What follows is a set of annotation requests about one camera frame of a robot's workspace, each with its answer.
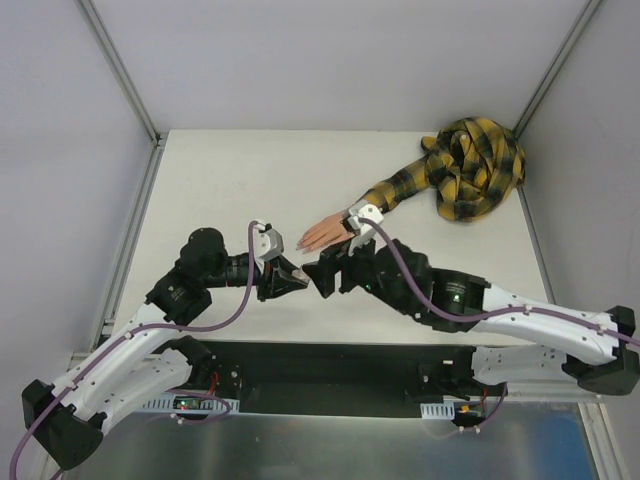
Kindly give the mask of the nail polish bottle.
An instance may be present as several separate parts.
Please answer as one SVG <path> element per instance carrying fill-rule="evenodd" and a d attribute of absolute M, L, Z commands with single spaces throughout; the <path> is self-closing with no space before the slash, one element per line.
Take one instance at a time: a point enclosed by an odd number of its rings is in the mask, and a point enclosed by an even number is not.
<path fill-rule="evenodd" d="M 306 283 L 310 281 L 310 277 L 301 269 L 295 270 L 293 274 L 300 281 L 304 281 Z"/>

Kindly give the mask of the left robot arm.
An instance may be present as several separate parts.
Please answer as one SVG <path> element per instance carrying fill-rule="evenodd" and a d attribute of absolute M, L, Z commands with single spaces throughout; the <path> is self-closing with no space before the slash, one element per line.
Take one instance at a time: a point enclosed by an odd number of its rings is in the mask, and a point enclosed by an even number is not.
<path fill-rule="evenodd" d="M 35 439 L 59 470 L 76 468 L 126 416 L 160 394 L 204 387 L 211 354 L 193 321 L 212 304 L 211 289 L 241 287 L 261 301 L 303 290 L 309 277 L 284 256 L 280 233 L 252 221 L 248 250 L 231 256 L 214 228 L 192 232 L 174 266 L 132 318 L 74 369 L 21 393 L 23 439 Z"/>

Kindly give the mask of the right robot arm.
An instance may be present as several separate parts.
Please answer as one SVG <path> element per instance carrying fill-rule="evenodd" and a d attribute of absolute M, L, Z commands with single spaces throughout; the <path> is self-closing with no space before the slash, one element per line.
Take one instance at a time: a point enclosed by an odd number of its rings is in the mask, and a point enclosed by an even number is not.
<path fill-rule="evenodd" d="M 594 394 L 625 396 L 639 383 L 639 354 L 629 348 L 631 309 L 572 310 L 512 293 L 482 277 L 435 268 L 399 241 L 321 252 L 302 267 L 324 298 L 356 287 L 415 322 L 446 333 L 489 333 L 521 340 L 512 347 L 475 347 L 450 369 L 452 387 L 473 394 L 483 385 L 569 380 Z"/>

